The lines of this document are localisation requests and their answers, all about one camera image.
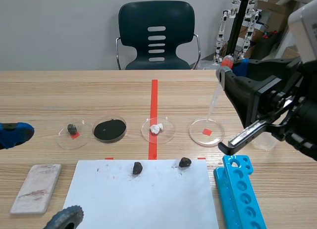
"white cotton ball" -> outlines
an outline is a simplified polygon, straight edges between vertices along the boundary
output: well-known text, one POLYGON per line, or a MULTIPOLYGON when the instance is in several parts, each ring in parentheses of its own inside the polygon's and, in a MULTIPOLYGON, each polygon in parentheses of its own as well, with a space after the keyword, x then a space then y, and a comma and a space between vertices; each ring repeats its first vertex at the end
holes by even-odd
POLYGON ((163 124, 158 124, 158 127, 163 132, 163 124))
POLYGON ((159 126, 156 124, 153 124, 152 126, 150 126, 150 130, 152 134, 158 134, 160 131, 159 126))

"black pole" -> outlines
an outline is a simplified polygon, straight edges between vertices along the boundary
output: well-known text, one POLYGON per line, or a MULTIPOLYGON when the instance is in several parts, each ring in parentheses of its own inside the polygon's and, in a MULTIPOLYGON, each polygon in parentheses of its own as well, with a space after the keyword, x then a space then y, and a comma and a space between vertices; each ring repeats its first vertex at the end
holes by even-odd
POLYGON ((234 18, 226 55, 233 55, 239 38, 240 29, 244 20, 249 0, 240 0, 240 9, 236 18, 234 18))

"black chair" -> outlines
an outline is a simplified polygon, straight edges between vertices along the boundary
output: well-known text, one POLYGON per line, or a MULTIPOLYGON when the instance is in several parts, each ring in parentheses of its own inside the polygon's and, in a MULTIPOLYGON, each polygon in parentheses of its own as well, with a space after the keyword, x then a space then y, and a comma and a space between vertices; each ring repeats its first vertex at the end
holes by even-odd
POLYGON ((124 46, 137 50, 136 59, 126 66, 126 70, 191 69, 186 61, 177 57, 176 48, 196 36, 198 60, 195 68, 201 52, 194 28, 194 10, 187 2, 157 0, 125 4, 119 12, 120 38, 116 39, 119 70, 120 39, 124 46))

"small red square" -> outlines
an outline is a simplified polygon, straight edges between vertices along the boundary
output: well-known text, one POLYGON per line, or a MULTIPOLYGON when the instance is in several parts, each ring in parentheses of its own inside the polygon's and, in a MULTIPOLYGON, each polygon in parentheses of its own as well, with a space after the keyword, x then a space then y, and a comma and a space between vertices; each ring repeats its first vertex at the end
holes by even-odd
POLYGON ((72 139, 75 139, 75 138, 79 137, 80 134, 79 134, 79 132, 77 132, 76 134, 73 134, 73 135, 71 134, 70 136, 72 139))
POLYGON ((203 134, 205 134, 205 135, 207 135, 207 136, 210 136, 211 133, 212 133, 212 131, 209 130, 209 129, 204 129, 204 130, 203 130, 203 134))

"white paper sheet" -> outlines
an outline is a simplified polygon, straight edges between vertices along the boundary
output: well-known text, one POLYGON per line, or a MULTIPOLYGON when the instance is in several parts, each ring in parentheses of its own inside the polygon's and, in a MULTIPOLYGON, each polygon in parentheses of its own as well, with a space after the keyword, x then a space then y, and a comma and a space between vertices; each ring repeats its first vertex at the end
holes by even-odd
POLYGON ((64 208, 84 211, 78 229, 218 229, 205 160, 78 161, 64 208))

